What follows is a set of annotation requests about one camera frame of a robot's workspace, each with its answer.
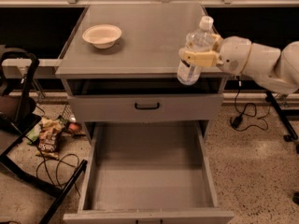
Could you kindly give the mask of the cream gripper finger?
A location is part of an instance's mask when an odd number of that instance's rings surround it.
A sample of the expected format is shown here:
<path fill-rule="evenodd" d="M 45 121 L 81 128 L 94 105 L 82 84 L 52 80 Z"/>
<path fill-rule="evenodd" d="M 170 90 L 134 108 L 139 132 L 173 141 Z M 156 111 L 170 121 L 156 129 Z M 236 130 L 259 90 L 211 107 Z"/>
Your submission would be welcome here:
<path fill-rule="evenodd" d="M 220 58 L 214 50 L 199 52 L 183 48 L 179 50 L 178 55 L 184 63 L 199 67 L 215 66 Z"/>
<path fill-rule="evenodd" d="M 211 36 L 214 40 L 213 49 L 217 51 L 220 47 L 223 38 L 219 34 L 212 34 Z"/>

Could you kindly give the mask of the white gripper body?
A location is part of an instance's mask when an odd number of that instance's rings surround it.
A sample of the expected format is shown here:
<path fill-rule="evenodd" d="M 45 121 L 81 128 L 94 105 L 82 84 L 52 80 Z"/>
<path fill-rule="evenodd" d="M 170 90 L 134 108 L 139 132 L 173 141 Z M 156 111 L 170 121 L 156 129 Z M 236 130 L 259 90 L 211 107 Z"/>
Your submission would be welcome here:
<path fill-rule="evenodd" d="M 224 73 L 238 76 L 243 70 L 251 49 L 249 39 L 230 36 L 221 41 L 218 48 L 220 61 L 217 66 Z"/>

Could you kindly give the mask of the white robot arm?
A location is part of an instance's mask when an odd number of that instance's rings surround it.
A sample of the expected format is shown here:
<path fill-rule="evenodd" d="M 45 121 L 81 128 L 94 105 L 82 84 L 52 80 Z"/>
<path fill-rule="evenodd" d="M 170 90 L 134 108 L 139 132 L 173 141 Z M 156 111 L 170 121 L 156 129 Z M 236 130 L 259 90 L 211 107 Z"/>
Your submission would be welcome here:
<path fill-rule="evenodd" d="M 297 42 L 280 50 L 239 36 L 187 35 L 178 55 L 177 77 L 184 85 L 196 83 L 204 68 L 217 66 L 223 73 L 250 77 L 269 91 L 291 94 L 298 90 Z"/>

